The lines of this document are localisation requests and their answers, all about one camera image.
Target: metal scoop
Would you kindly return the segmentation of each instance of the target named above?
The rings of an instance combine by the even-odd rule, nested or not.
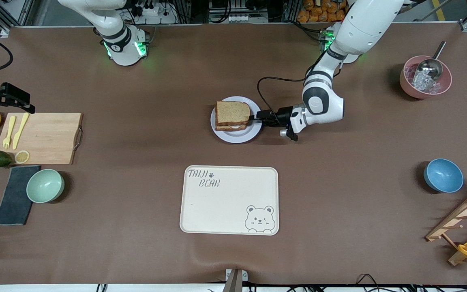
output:
[[[435,52],[435,55],[433,56],[432,59],[426,59],[425,61],[422,61],[419,63],[416,69],[416,75],[419,74],[419,72],[427,72],[427,76],[432,78],[432,81],[437,81],[439,77],[443,74],[443,65],[441,62],[437,61],[437,58],[439,58],[439,55],[443,51],[444,46],[446,46],[446,41],[442,41],[441,44],[439,45],[439,48],[437,48],[437,52]]]

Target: white plate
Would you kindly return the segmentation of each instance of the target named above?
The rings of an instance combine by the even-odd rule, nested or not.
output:
[[[240,101],[247,103],[250,107],[250,114],[256,115],[261,108],[254,103],[251,99],[245,98],[242,96],[231,96],[223,99],[223,101]],[[216,131],[215,130],[215,107],[212,110],[212,114],[210,115],[210,125],[212,126],[212,130],[214,131],[217,137],[221,138],[223,141],[229,143],[244,143],[252,140],[263,127],[263,122],[261,120],[251,120],[246,125],[246,128],[241,131]]]
[[[180,228],[187,233],[275,235],[278,172],[271,167],[185,170]]]

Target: bread slice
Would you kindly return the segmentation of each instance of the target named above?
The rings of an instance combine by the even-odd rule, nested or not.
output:
[[[232,128],[230,126],[215,126],[215,131],[242,131],[246,129],[246,125],[239,126],[238,128]]]
[[[215,102],[216,126],[242,126],[248,124],[250,107],[239,101]]]

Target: bowl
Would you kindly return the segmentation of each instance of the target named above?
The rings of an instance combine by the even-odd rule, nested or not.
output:
[[[26,194],[34,203],[48,203],[58,198],[64,190],[64,179],[55,170],[36,172],[26,185]]]
[[[424,169],[424,180],[434,190],[454,193],[462,187],[464,176],[459,167],[448,159],[434,159]]]
[[[441,64],[443,65],[443,74],[441,74],[441,77],[439,77],[439,79],[436,81],[436,83],[440,83],[441,85],[441,89],[436,94],[430,94],[427,92],[417,90],[408,81],[408,77],[406,76],[407,69],[414,67],[414,66],[415,68],[417,68],[417,65],[419,65],[419,63],[430,58],[431,57],[428,57],[428,56],[413,57],[413,58],[410,58],[410,60],[406,61],[405,65],[403,66],[403,70],[401,71],[399,82],[400,82],[400,85],[403,91],[413,98],[424,99],[424,98],[429,98],[433,96],[438,96],[448,91],[448,89],[452,85],[452,73],[450,72],[450,69],[446,66],[446,64],[441,62],[440,60],[439,62],[441,62]]]

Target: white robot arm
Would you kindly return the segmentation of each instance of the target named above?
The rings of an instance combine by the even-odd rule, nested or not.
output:
[[[284,107],[275,114],[259,112],[256,118],[263,120],[267,126],[285,126],[286,129],[280,134],[295,141],[296,134],[307,126],[341,120],[345,102],[332,90],[335,70],[347,55],[361,55],[374,47],[392,24],[405,1],[354,2],[336,33],[335,40],[306,74],[302,91],[303,103]]]
[[[148,35],[136,26],[126,25],[116,11],[126,5],[126,0],[59,0],[59,3],[95,26],[104,39],[107,54],[118,65],[133,65],[147,56]]]

